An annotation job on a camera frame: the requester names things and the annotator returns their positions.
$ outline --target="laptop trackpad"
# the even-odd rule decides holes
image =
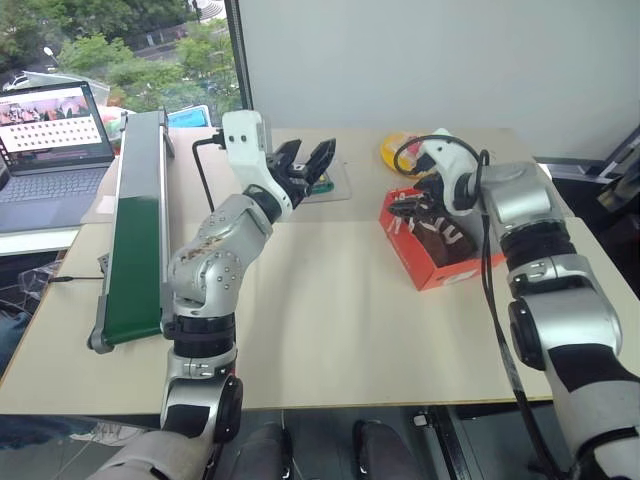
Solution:
[[[60,202],[30,202],[14,204],[5,209],[2,223],[14,230],[46,228],[53,220]]]

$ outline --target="red cardboard box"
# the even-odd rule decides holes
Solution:
[[[387,192],[382,204],[382,210],[380,211],[380,225],[384,228],[387,237],[391,241],[394,250],[402,260],[404,268],[409,273],[411,280],[418,290],[427,290],[433,287],[439,287],[440,285],[449,285],[451,283],[459,282],[467,278],[472,278],[480,275],[480,249],[482,245],[481,230],[478,230],[478,226],[481,228],[482,221],[479,215],[477,218],[471,217],[473,213],[466,217],[456,217],[456,221],[462,225],[469,234],[473,235],[478,250],[476,251],[476,258],[470,258],[464,262],[454,263],[452,265],[446,265],[444,267],[438,267],[433,262],[424,246],[420,241],[411,233],[409,225],[401,218],[393,216],[388,212],[387,207],[395,200],[402,200],[405,198],[411,198],[412,196],[420,196],[421,192],[413,188],[403,188],[398,190],[391,190]],[[498,247],[498,242],[495,238],[491,241],[492,248]],[[491,265],[495,267],[504,261],[504,255],[502,252],[496,252],[491,256]]]

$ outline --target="car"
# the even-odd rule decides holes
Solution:
[[[26,87],[25,82],[28,81],[29,79],[24,73],[14,75],[12,80],[2,85],[2,90],[6,92],[8,90],[15,90],[17,88]]]

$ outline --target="yellow object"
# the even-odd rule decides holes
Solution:
[[[382,144],[380,145],[382,161],[394,172],[400,173],[393,165],[393,157],[396,154],[396,151],[415,136],[416,135],[410,133],[394,133],[382,141]],[[409,149],[405,149],[405,151],[400,154],[400,158],[398,158],[398,164],[404,170],[411,170],[416,164],[416,157],[409,151]],[[428,172],[420,172],[417,175],[403,175],[400,173],[400,175],[407,178],[418,179],[424,177],[427,173]]]

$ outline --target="person's leg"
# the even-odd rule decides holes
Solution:
[[[356,422],[353,443],[362,480],[422,480],[416,460],[388,425]]]
[[[251,434],[240,448],[228,480],[291,478],[291,441],[275,423]]]

